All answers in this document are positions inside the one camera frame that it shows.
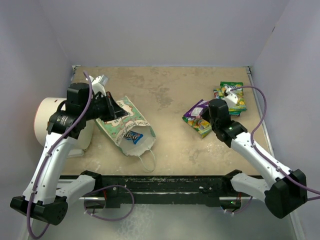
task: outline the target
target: bag handle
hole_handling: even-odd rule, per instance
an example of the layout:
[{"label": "bag handle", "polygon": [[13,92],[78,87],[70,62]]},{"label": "bag handle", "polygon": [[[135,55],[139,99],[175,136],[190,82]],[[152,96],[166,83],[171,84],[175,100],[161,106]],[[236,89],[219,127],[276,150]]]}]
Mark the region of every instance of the bag handle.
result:
[{"label": "bag handle", "polygon": [[154,164],[154,167],[152,170],[150,170],[144,163],[144,161],[142,160],[142,158],[140,156],[137,156],[141,163],[142,163],[142,166],[144,167],[144,169],[148,172],[148,173],[152,173],[155,169],[156,169],[156,156],[154,155],[154,152],[149,148],[149,151],[152,153],[152,156],[153,156],[153,164]]}]

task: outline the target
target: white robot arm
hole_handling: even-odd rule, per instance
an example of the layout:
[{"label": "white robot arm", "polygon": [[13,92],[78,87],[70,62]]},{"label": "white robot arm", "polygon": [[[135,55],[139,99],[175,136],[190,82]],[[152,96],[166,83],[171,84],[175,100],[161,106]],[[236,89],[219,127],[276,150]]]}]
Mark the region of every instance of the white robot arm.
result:
[{"label": "white robot arm", "polygon": [[[35,173],[22,196],[12,198],[11,208],[27,215],[28,206],[31,205],[31,218],[58,225],[64,219],[68,205],[83,195],[102,188],[102,176],[89,171],[81,173],[76,180],[63,188],[57,189],[57,185],[67,156],[76,144],[80,131],[85,128],[86,122],[97,118],[107,122],[128,114],[117,105],[110,92],[105,91],[104,84],[107,80],[104,75],[94,80],[90,77],[93,92],[90,92],[87,83],[70,85],[66,101],[62,103],[65,104],[65,110],[61,110],[63,105],[60,105],[49,119],[45,146]],[[79,116],[83,114],[91,95],[94,97],[80,119]],[[66,136],[57,144],[62,135]]]},{"label": "white robot arm", "polygon": [[209,102],[202,118],[210,123],[217,138],[242,155],[260,173],[262,179],[234,170],[224,176],[226,185],[231,192],[245,193],[265,202],[273,215],[283,218],[308,200],[307,191],[292,183],[287,176],[304,186],[307,185],[306,176],[299,169],[292,171],[283,165],[258,143],[252,143],[247,129],[231,120],[229,115],[229,107],[237,101],[238,97],[227,89],[225,98]]}]

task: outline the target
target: gray wall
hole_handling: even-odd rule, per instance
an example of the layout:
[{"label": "gray wall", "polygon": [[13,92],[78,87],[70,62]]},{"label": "gray wall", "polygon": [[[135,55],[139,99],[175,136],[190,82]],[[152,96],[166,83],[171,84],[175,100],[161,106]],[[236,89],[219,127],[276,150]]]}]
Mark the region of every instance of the gray wall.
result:
[{"label": "gray wall", "polygon": [[[320,190],[320,1],[291,0],[253,66],[266,95],[275,156]],[[298,209],[307,239],[319,239],[320,201]]]},{"label": "gray wall", "polygon": [[41,100],[65,96],[72,74],[37,0],[0,1],[0,239],[15,240],[26,218],[9,208],[41,154],[33,121]]},{"label": "gray wall", "polygon": [[40,0],[84,66],[251,66],[288,2]]}]

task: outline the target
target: stained surface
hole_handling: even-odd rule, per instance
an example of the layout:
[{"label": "stained surface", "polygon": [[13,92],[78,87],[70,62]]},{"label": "stained surface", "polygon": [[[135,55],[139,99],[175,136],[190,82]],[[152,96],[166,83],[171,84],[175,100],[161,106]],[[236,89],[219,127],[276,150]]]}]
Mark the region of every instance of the stained surface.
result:
[{"label": "stained surface", "polygon": [[[83,157],[69,158],[63,175],[78,175],[84,170],[102,175],[225,175],[234,169],[249,175],[258,172],[238,153],[220,142],[211,132],[205,138],[187,125],[183,114],[200,99],[211,100],[213,88],[221,81],[250,81],[246,69],[228,67],[79,67],[74,82],[84,82],[83,71],[97,77],[106,75],[106,90],[115,100],[128,96],[149,121],[156,134],[152,150],[157,166],[145,173],[137,157],[127,157],[94,126],[93,137]],[[244,89],[248,110],[235,120],[249,131],[260,117],[251,89]],[[266,150],[262,128],[255,140]],[[152,155],[142,155],[152,167]]]}]

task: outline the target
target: green snack package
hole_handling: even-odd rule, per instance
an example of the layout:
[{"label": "green snack package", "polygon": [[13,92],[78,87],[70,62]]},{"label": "green snack package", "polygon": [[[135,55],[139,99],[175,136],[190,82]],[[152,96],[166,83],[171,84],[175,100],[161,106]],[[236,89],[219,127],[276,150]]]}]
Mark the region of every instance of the green snack package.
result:
[{"label": "green snack package", "polygon": [[[213,94],[215,99],[223,99],[225,97],[221,88],[214,88]],[[245,99],[238,95],[238,103],[234,107],[229,108],[229,114],[233,116],[240,116],[240,113],[246,110]]]},{"label": "green snack package", "polygon": [[193,127],[202,138],[207,136],[210,132],[212,132],[210,123],[202,118],[195,118],[195,117],[182,117],[183,121],[185,121],[188,125]]},{"label": "green snack package", "polygon": [[[221,91],[222,93],[224,93],[226,91],[226,86],[232,89],[238,88],[238,87],[242,87],[244,85],[243,82],[235,82],[235,81],[222,81],[220,82],[220,87],[221,87]],[[237,94],[238,96],[243,96],[244,95],[244,89],[240,88],[234,91],[235,94]]]},{"label": "green snack package", "polygon": [[[243,82],[234,82],[234,81],[222,81],[220,82],[221,92],[222,95],[226,91],[226,87],[229,88],[238,88],[242,87],[244,85]],[[244,98],[244,89],[240,88],[235,90],[233,93],[235,93],[238,97],[238,102],[235,106],[229,108],[229,112],[243,112],[247,110],[246,102]]]}]

